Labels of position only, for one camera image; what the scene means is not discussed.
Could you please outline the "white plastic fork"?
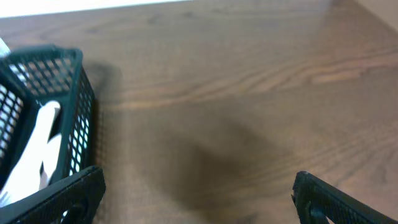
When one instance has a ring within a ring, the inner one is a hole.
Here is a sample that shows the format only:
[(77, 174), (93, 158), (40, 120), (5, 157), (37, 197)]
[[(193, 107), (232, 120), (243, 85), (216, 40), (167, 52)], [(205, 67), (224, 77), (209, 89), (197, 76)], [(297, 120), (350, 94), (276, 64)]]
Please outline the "white plastic fork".
[(40, 175), (39, 189), (46, 188), (57, 168), (57, 162), (60, 152), (60, 146), (62, 142), (62, 135), (57, 134), (46, 145), (45, 153), (43, 157), (43, 172)]
[(1, 190), (2, 207), (20, 201), (40, 190), (45, 148), (51, 139), (50, 133), (61, 109), (57, 101), (49, 101), (39, 109), (35, 126), (23, 153)]

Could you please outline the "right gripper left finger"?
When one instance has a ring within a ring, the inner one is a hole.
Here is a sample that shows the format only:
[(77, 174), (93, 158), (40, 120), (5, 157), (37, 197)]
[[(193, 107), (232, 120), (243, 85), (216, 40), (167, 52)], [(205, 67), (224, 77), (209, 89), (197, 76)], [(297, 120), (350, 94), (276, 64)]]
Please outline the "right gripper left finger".
[(102, 168), (90, 166), (1, 208), (1, 223), (92, 223), (105, 191)]

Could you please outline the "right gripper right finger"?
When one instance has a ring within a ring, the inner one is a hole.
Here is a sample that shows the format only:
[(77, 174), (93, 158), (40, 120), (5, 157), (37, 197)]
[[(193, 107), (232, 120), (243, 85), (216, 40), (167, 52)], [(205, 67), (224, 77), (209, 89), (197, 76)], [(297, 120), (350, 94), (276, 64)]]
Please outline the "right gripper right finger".
[(361, 203), (307, 171), (293, 184), (292, 200), (301, 224), (379, 224), (397, 221)]

